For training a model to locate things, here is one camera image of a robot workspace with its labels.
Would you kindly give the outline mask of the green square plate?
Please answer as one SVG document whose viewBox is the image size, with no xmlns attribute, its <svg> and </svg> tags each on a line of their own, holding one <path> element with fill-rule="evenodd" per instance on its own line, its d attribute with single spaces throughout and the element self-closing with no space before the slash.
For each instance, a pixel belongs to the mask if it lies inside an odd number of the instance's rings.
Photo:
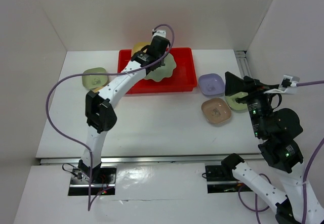
<svg viewBox="0 0 324 224">
<path fill-rule="evenodd" d="M 103 67 L 91 68 L 84 71 L 84 74 L 89 73 L 107 73 L 106 69 Z M 101 86 L 107 85 L 109 82 L 107 75 L 84 75 L 82 76 L 82 84 L 86 89 L 92 90 Z"/>
<path fill-rule="evenodd" d="M 248 93 L 245 93 L 245 92 L 239 92 L 239 93 L 233 94 L 231 96 L 225 95 L 225 100 L 226 100 L 228 106 L 232 110 L 237 111 L 237 112 L 243 112 L 243 111 L 247 111 L 247 109 L 248 109 L 247 104 L 238 103 L 236 101 L 236 99 L 243 98 L 247 95 L 248 95 Z"/>
</svg>

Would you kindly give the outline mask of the purple square plate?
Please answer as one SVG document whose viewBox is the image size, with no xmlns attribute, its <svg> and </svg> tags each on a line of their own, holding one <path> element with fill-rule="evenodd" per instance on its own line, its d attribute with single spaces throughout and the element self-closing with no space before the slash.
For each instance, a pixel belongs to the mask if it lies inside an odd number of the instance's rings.
<svg viewBox="0 0 324 224">
<path fill-rule="evenodd" d="M 225 92 L 225 82 L 216 73 L 204 74 L 198 78 L 200 91 L 204 96 L 220 96 Z"/>
</svg>

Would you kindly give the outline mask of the yellow square plate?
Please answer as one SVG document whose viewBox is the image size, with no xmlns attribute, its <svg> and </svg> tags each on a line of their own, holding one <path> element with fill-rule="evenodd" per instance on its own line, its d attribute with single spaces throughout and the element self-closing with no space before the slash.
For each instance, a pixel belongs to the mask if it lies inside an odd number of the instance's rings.
<svg viewBox="0 0 324 224">
<path fill-rule="evenodd" d="M 136 43 L 131 51 L 131 57 L 134 56 L 134 54 L 136 54 L 138 51 L 142 51 L 142 53 L 146 53 L 147 48 L 149 47 L 149 43 L 148 42 L 138 42 Z"/>
<path fill-rule="evenodd" d="M 99 90 L 103 89 L 104 86 L 100 86 L 100 87 L 97 87 L 97 88 L 94 88 L 94 89 L 91 89 L 91 91 L 97 93 Z"/>
</svg>

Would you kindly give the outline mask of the large green scalloped bowl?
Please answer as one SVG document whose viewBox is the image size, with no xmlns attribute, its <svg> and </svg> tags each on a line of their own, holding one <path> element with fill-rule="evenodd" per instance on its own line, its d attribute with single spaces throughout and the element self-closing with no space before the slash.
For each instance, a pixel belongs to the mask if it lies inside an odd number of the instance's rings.
<svg viewBox="0 0 324 224">
<path fill-rule="evenodd" d="M 160 82 L 165 78 L 170 78 L 173 75 L 173 71 L 176 69 L 176 67 L 177 64 L 173 55 L 168 54 L 164 58 L 164 65 L 161 65 L 154 71 L 149 72 L 144 80 L 153 80 L 155 82 Z"/>
</svg>

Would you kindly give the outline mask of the brown square plate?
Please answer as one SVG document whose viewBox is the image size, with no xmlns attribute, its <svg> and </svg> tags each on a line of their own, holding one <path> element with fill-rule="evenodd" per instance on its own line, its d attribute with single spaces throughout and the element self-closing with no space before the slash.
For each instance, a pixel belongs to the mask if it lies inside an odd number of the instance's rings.
<svg viewBox="0 0 324 224">
<path fill-rule="evenodd" d="M 223 126 L 232 118 L 232 111 L 222 98 L 212 98 L 202 103 L 201 111 L 206 121 L 213 126 Z"/>
</svg>

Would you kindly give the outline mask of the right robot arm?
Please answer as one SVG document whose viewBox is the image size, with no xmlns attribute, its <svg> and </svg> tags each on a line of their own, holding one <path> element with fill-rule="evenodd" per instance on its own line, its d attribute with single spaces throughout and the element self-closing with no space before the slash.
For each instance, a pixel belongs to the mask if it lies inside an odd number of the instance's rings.
<svg viewBox="0 0 324 224">
<path fill-rule="evenodd" d="M 323 207 L 308 180 L 310 167 L 323 142 L 306 163 L 295 142 L 303 131 L 297 113 L 289 108 L 275 110 L 271 106 L 274 96 L 295 94 L 300 86 L 319 83 L 300 83 L 299 78 L 285 75 L 280 84 L 268 85 L 248 76 L 239 78 L 225 73 L 226 96 L 247 93 L 236 102 L 247 105 L 254 136 L 263 141 L 258 146 L 261 155 L 278 174 L 284 191 L 277 190 L 234 153 L 222 160 L 221 174 L 227 180 L 235 178 L 248 186 L 271 208 L 278 223 L 323 223 Z"/>
</svg>

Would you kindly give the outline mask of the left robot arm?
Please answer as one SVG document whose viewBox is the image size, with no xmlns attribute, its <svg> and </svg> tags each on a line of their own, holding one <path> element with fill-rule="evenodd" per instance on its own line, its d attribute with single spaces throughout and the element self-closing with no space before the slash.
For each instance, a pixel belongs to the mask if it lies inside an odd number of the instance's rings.
<svg viewBox="0 0 324 224">
<path fill-rule="evenodd" d="M 78 162 L 82 177 L 89 183 L 100 177 L 101 155 L 108 131 L 117 122 L 114 111 L 120 99 L 147 74 L 164 65 L 164 58 L 171 51 L 173 40 L 154 35 L 151 43 L 135 52 L 126 67 L 107 86 L 86 95 L 88 133 L 86 149 Z"/>
</svg>

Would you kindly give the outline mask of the red plastic bin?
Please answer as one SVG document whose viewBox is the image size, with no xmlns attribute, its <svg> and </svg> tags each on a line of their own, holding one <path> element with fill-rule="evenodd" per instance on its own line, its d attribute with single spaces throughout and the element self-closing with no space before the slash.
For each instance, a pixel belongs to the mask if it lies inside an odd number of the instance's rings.
<svg viewBox="0 0 324 224">
<path fill-rule="evenodd" d="M 190 48 L 173 48 L 171 55 L 176 63 L 171 77 L 164 78 L 160 82 L 143 79 L 136 83 L 128 91 L 128 94 L 191 92 L 197 87 L 192 50 Z"/>
</svg>

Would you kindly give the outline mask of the aluminium rail right side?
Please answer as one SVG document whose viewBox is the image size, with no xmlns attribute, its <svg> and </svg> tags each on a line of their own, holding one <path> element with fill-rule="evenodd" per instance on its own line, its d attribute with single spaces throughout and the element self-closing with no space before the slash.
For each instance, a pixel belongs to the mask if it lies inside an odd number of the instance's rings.
<svg viewBox="0 0 324 224">
<path fill-rule="evenodd" d="M 251 70 L 247 60 L 246 51 L 234 51 L 241 77 L 248 76 L 252 78 Z"/>
</svg>

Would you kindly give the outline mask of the aluminium rail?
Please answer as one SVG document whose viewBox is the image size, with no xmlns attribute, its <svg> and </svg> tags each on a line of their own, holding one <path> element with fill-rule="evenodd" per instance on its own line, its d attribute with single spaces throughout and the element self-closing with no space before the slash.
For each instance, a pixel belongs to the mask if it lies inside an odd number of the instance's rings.
<svg viewBox="0 0 324 224">
<path fill-rule="evenodd" d="M 103 164 L 154 164 L 154 163 L 186 163 L 186 162 L 220 162 L 228 155 L 174 155 L 174 156 L 138 156 L 138 157 L 104 157 Z M 40 165 L 60 165 L 63 163 L 77 164 L 78 158 L 42 158 Z"/>
<path fill-rule="evenodd" d="M 252 78 L 251 70 L 247 60 L 246 51 L 234 51 L 241 77 L 248 76 Z"/>
</svg>

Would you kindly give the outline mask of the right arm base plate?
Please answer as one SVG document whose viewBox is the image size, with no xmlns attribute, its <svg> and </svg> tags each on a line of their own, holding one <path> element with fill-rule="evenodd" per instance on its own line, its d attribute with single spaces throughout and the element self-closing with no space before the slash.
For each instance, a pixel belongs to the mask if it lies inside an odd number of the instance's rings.
<svg viewBox="0 0 324 224">
<path fill-rule="evenodd" d="M 221 165 L 206 165 L 205 172 L 201 176 L 207 181 L 208 194 L 252 191 L 242 182 L 227 175 Z"/>
</svg>

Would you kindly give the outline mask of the aluminium rail front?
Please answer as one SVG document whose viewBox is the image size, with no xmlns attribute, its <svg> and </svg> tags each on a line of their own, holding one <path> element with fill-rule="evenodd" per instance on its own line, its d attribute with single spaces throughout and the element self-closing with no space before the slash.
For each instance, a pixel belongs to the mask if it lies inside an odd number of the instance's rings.
<svg viewBox="0 0 324 224">
<path fill-rule="evenodd" d="M 186 163 L 186 162 L 220 162 L 228 155 L 174 155 L 174 156 L 138 156 L 138 157 L 104 157 L 103 164 L 154 164 L 154 163 Z M 40 165 L 60 165 L 63 163 L 77 164 L 78 158 L 42 158 Z"/>
</svg>

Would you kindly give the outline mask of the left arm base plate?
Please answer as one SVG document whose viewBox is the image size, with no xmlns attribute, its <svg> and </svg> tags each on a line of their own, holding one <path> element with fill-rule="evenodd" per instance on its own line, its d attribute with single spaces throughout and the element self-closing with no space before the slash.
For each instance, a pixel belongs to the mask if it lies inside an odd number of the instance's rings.
<svg viewBox="0 0 324 224">
<path fill-rule="evenodd" d="M 68 196 L 87 196 L 89 178 L 78 167 L 70 163 L 63 163 L 62 170 L 70 174 Z M 92 180 L 91 195 L 115 195 L 116 172 L 116 167 L 101 168 L 99 174 Z"/>
</svg>

